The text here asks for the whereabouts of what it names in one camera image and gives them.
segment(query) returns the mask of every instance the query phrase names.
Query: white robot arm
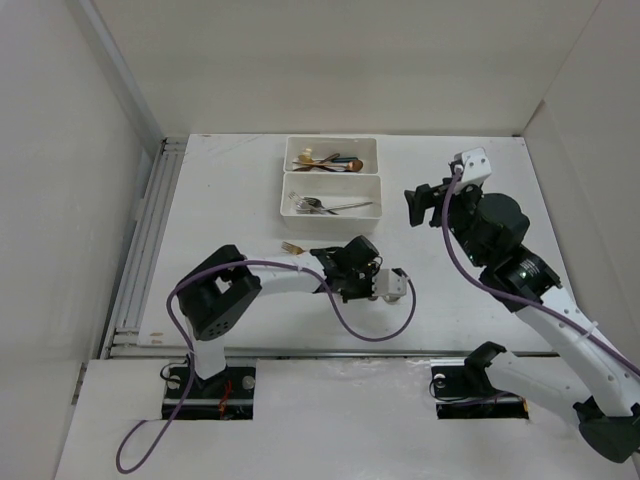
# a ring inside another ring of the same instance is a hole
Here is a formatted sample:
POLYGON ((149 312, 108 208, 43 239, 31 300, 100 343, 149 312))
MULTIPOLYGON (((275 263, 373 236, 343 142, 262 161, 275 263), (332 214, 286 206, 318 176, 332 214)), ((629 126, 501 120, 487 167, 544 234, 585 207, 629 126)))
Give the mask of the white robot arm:
POLYGON ((488 394, 511 392, 577 427, 598 453, 624 462, 640 448, 640 371, 575 305, 559 277, 522 245, 529 219, 502 194, 484 194, 491 166, 481 148, 457 155, 443 184, 406 191, 412 226, 434 209, 432 227, 442 227, 456 268, 476 287, 492 294, 538 332, 576 373, 565 378, 542 371, 487 342, 465 360, 464 376, 488 394), (449 231, 471 263, 484 267, 480 279, 455 258, 449 231))
POLYGON ((378 297, 392 302, 406 295, 408 278, 404 271, 380 268, 376 260, 379 258, 371 242, 358 236, 344 247, 312 249, 295 256, 252 257, 250 268, 223 269, 191 282, 212 267, 245 260, 233 245, 218 249, 180 282, 189 285, 177 294, 180 310, 187 319, 199 381, 214 379, 226 368, 224 334, 258 296, 323 293, 323 281, 344 302, 378 297))

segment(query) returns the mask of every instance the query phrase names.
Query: purple cable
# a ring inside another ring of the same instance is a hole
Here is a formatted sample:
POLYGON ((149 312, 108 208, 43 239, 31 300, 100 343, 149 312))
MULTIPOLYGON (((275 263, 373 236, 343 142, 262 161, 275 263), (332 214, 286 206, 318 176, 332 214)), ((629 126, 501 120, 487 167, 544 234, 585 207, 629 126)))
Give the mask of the purple cable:
POLYGON ((327 284, 325 279, 322 278, 322 276, 320 274, 318 274, 317 272, 314 272, 310 268, 303 267, 303 268, 298 269, 298 267, 294 266, 294 265, 289 265, 289 264, 286 264, 286 263, 279 263, 279 262, 270 262, 270 261, 267 261, 267 260, 243 260, 243 261, 239 261, 239 262, 230 262, 230 263, 225 263, 223 265, 218 265, 216 267, 212 267, 212 268, 204 270, 204 271, 202 271, 200 273, 197 273, 192 277, 189 277, 187 280, 185 280, 184 282, 180 283, 179 285, 176 286, 176 288, 173 289, 173 291, 167 297, 167 302, 166 302, 166 307, 167 307, 167 312, 169 313, 169 318, 171 319, 171 321, 173 322, 175 327, 178 329, 178 332, 180 332, 180 335, 182 335, 182 338, 184 338, 184 341, 187 344, 187 348, 189 349, 189 354, 188 354, 188 356, 189 356, 189 367, 190 367, 189 368, 189 380, 187 381, 187 385, 186 385, 186 387, 184 389, 184 392, 182 393, 182 397, 180 397, 180 400, 178 401, 178 403, 174 407, 173 411, 171 412, 171 415, 169 415, 169 418, 167 419, 167 422, 164 424, 164 426, 162 427, 162 429, 160 430, 160 432, 158 433, 158 435, 154 439, 153 443, 151 443, 151 446, 149 447, 149 450, 147 450, 147 452, 143 455, 143 457, 140 459, 140 461, 138 463, 136 463, 131 468, 124 468, 122 466, 122 463, 120 461, 121 460, 120 457, 122 456, 122 450, 124 450, 124 447, 127 444, 127 441, 129 440, 129 438, 131 438, 131 436, 136 432, 136 430, 138 430, 142 425, 147 423, 148 420, 142 420, 142 421, 138 422, 131 429, 131 431, 129 433, 127 433, 127 435, 122 439, 122 442, 120 443, 120 446, 118 447, 118 451, 116 452, 116 468, 118 469, 118 472, 121 473, 122 475, 128 475, 129 473, 135 472, 142 465, 144 465, 144 463, 149 459, 149 457, 151 456, 151 454, 153 453, 155 448, 158 446, 158 443, 160 443, 160 440, 162 439, 162 437, 166 433, 167 429, 169 428, 169 425, 171 425, 171 422, 173 422, 175 420, 176 416, 178 415, 178 412, 182 408, 182 405, 184 404, 187 396, 189 395, 189 391, 191 390, 191 387, 193 386, 193 382, 194 382, 195 377, 196 377, 196 370, 195 370, 196 367, 195 367, 195 356, 194 356, 194 353, 193 353, 193 343, 191 342, 191 339, 189 338, 189 335, 184 330, 184 328, 182 328, 182 325, 180 325, 180 322, 178 321, 178 319, 176 318, 175 314, 173 313, 173 309, 171 308, 171 303, 173 302, 174 297, 176 297, 176 295, 178 295, 178 293, 180 293, 180 291, 183 290, 184 288, 188 287, 189 285, 191 285, 194 282, 202 280, 203 278, 209 277, 211 275, 214 275, 214 274, 216 274, 216 273, 218 273, 218 272, 220 272, 222 270, 226 270, 228 268, 247 267, 247 266, 250 266, 250 265, 259 265, 259 266, 264 266, 264 267, 276 267, 276 268, 282 268, 284 270, 297 270, 297 271, 308 273, 309 275, 312 275, 313 277, 315 277, 320 282, 320 284, 322 285, 322 288, 324 289, 324 291, 329 296, 329 301, 331 302, 331 306, 333 307, 333 311, 335 312, 335 314, 338 317, 338 320, 340 321, 342 326, 351 335, 353 335, 354 337, 358 338, 359 340, 363 340, 365 342, 384 342, 386 340, 391 340, 392 338, 397 337, 398 335, 400 335, 402 332, 404 332, 407 329, 407 327, 411 323, 411 320, 413 319, 413 315, 416 312, 416 304, 417 304, 416 289, 413 286, 413 282, 411 281, 411 279, 409 277, 407 277, 407 283, 409 284, 409 288, 411 290, 412 301, 411 301, 411 311, 409 312, 409 316, 407 317, 407 320, 395 332, 390 333, 389 335, 386 335, 384 337, 378 337, 378 338, 371 338, 371 337, 365 337, 364 335, 360 335, 358 332, 356 332, 355 330, 353 330, 349 326, 349 324, 346 322, 346 320, 342 316, 342 313, 340 313, 340 310, 338 309, 338 304, 336 303, 335 298, 333 298, 333 294, 331 292, 331 288, 329 287, 329 285, 327 284))
POLYGON ((636 367, 633 363, 627 360, 620 353, 616 352, 613 348, 609 347, 609 345, 604 343, 602 340, 594 337, 593 335, 590 335, 586 329, 582 328, 580 325, 575 323, 570 318, 562 315, 561 313, 556 312, 555 310, 550 309, 549 307, 545 307, 540 303, 536 303, 529 299, 518 297, 517 295, 512 295, 510 293, 501 292, 500 290, 496 290, 495 288, 487 287, 482 283, 480 283, 475 278, 473 278, 464 269, 464 267, 456 257, 455 252, 453 251, 453 246, 451 245, 451 237, 449 234, 449 206, 451 205, 453 190, 455 189, 456 184, 460 181, 460 177, 462 177, 462 171, 457 171, 454 174, 453 178, 451 179, 451 183, 449 184, 449 187, 447 188, 447 193, 444 197, 444 205, 442 206, 442 236, 444 237, 444 244, 447 248, 447 253, 449 254, 449 257, 451 258, 451 261, 453 262, 453 265, 456 267, 458 272, 460 272, 460 274, 469 283, 471 283, 471 285, 493 295, 494 297, 502 298, 504 300, 509 300, 511 302, 516 302, 521 305, 526 305, 527 307, 535 308, 536 310, 539 310, 543 313, 551 315, 552 317, 560 320, 561 322, 565 323, 566 325, 574 329, 580 335, 586 335, 589 341, 591 341, 592 343, 600 347, 607 355, 611 356, 614 360, 616 360, 622 366, 628 368, 633 373, 635 373, 638 377, 640 377, 640 369, 638 367, 636 367))

